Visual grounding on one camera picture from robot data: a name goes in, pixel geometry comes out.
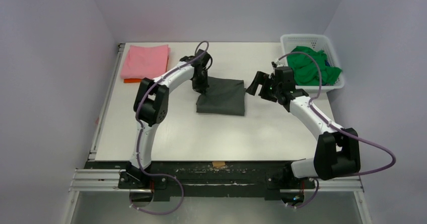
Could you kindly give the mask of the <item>dark grey t shirt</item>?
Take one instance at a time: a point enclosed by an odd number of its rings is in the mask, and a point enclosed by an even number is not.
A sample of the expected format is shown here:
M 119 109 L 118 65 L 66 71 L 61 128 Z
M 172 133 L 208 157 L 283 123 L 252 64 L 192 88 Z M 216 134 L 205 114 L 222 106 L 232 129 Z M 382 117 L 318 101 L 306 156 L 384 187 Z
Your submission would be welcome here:
M 196 101 L 196 112 L 244 116 L 246 88 L 243 80 L 208 77 L 209 87 Z

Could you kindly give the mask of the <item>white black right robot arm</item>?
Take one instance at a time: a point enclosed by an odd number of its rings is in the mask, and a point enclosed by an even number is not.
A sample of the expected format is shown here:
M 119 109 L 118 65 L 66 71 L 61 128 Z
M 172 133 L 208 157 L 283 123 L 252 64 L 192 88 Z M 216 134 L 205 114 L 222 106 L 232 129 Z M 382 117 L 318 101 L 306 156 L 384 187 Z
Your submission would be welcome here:
M 312 158 L 293 161 L 291 169 L 284 171 L 282 179 L 287 186 L 295 187 L 303 178 L 330 180 L 360 171 L 357 132 L 353 128 L 335 126 L 306 91 L 296 88 L 290 67 L 278 66 L 271 74 L 258 71 L 246 92 L 282 105 L 304 124 L 317 141 Z

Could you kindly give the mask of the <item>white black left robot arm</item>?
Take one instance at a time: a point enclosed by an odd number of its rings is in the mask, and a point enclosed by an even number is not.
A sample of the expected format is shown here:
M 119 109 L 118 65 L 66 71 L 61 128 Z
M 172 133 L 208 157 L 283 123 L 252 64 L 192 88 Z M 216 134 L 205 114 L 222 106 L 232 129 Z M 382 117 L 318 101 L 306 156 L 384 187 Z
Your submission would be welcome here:
M 125 169 L 124 181 L 137 188 L 149 186 L 155 174 L 147 172 L 152 163 L 152 148 L 157 129 L 168 113 L 169 95 L 186 81 L 192 89 L 204 94 L 209 88 L 208 66 L 212 57 L 206 50 L 197 49 L 192 56 L 185 56 L 171 70 L 154 79 L 144 78 L 134 102 L 137 136 L 134 151 Z

